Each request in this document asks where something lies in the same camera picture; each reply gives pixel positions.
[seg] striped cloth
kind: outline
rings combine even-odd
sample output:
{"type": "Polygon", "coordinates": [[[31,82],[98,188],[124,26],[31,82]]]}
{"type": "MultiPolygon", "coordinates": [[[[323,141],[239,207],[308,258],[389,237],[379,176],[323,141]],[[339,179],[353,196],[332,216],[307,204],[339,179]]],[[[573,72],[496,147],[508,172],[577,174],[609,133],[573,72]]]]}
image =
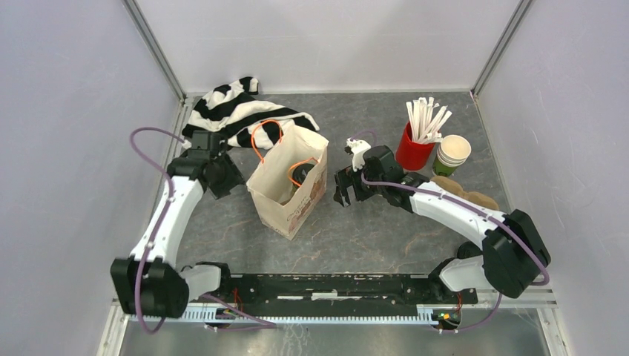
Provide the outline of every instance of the striped cloth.
{"type": "MultiPolygon", "coordinates": [[[[298,113],[285,106],[256,100],[258,81],[247,76],[229,85],[221,85],[204,95],[194,106],[188,124],[182,134],[192,137],[195,130],[204,129],[222,133],[227,143],[234,147],[251,147],[251,132],[261,121],[273,119],[286,131],[293,125],[319,131],[319,126],[307,113],[298,113]]],[[[280,139],[280,129],[274,122],[267,122],[257,129],[255,144],[270,149],[280,139]]]]}

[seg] red pen holder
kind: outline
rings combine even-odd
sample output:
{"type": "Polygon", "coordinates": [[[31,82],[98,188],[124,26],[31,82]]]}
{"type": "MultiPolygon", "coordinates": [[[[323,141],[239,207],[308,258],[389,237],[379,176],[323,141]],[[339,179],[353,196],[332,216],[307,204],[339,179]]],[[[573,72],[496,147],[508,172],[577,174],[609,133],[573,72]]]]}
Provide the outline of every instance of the red pen holder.
{"type": "Polygon", "coordinates": [[[411,140],[412,130],[410,122],[406,124],[398,151],[395,152],[395,160],[407,171],[419,171],[422,169],[428,157],[435,147],[435,143],[422,145],[411,140]]]}

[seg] stack of paper cups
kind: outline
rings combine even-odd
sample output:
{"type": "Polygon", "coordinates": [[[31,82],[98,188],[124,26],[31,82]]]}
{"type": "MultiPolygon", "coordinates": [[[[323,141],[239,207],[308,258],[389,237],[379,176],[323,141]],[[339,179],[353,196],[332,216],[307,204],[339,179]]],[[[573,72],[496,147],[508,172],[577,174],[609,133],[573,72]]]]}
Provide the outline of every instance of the stack of paper cups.
{"type": "Polygon", "coordinates": [[[465,163],[472,153],[472,146],[459,135],[449,135],[441,141],[432,170],[438,176],[448,177],[455,169],[465,163]]]}

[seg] paper bag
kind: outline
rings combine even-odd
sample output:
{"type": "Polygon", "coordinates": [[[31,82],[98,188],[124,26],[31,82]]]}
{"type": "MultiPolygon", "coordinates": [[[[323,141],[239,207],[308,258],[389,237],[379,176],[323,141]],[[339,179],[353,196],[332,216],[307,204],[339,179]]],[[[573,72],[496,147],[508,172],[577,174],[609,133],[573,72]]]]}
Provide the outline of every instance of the paper bag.
{"type": "Polygon", "coordinates": [[[292,240],[326,191],[327,165],[325,137],[299,126],[288,128],[247,181],[262,223],[292,240]],[[288,170],[309,158],[314,167],[295,191],[288,170]]]}

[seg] white wall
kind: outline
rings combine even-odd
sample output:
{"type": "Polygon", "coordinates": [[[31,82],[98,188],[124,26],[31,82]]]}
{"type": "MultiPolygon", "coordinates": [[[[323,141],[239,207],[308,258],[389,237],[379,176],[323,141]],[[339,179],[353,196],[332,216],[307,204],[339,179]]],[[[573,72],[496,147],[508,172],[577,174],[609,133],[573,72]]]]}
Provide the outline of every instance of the white wall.
{"type": "Polygon", "coordinates": [[[120,0],[3,1],[0,48],[0,355],[94,355],[177,100],[120,0]]]}
{"type": "Polygon", "coordinates": [[[533,217],[575,355],[626,355],[629,2],[535,1],[480,108],[533,217]]]}
{"type": "Polygon", "coordinates": [[[138,0],[188,92],[474,85],[518,0],[138,0]]]}

